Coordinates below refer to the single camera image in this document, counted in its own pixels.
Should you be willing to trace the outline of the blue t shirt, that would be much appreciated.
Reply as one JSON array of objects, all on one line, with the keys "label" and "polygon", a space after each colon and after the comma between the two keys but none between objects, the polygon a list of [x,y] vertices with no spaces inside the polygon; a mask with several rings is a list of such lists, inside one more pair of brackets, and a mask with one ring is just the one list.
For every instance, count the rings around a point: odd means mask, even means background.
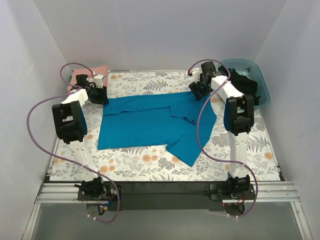
[{"label": "blue t shirt", "polygon": [[98,150],[164,145],[188,166],[210,140],[217,116],[190,91],[109,99],[103,107]]}]

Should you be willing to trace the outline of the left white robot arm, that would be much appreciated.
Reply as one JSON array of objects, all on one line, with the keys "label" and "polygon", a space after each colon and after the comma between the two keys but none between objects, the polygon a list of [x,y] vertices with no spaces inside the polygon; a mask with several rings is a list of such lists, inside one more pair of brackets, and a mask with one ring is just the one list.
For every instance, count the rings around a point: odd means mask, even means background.
[{"label": "left white robot arm", "polygon": [[97,105],[109,103],[107,87],[103,85],[105,76],[78,74],[75,78],[76,84],[71,88],[71,94],[63,102],[52,106],[55,131],[71,150],[74,161],[80,164],[81,184],[75,187],[85,196],[102,200],[107,190],[87,148],[88,127],[82,107],[87,101]]}]

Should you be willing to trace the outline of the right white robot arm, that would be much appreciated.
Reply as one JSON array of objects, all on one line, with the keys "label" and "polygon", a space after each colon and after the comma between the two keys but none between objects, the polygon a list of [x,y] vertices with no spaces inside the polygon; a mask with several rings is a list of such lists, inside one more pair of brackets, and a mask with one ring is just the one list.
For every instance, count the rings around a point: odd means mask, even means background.
[{"label": "right white robot arm", "polygon": [[238,74],[233,68],[223,64],[215,67],[215,60],[200,60],[200,67],[192,65],[187,74],[193,78],[189,85],[197,101],[210,99],[218,94],[225,103],[223,124],[229,134],[230,160],[226,181],[219,181],[209,186],[213,200],[231,198],[241,200],[246,194],[252,194],[250,170],[247,165],[248,138],[254,125],[255,98],[246,90],[248,79]]}]

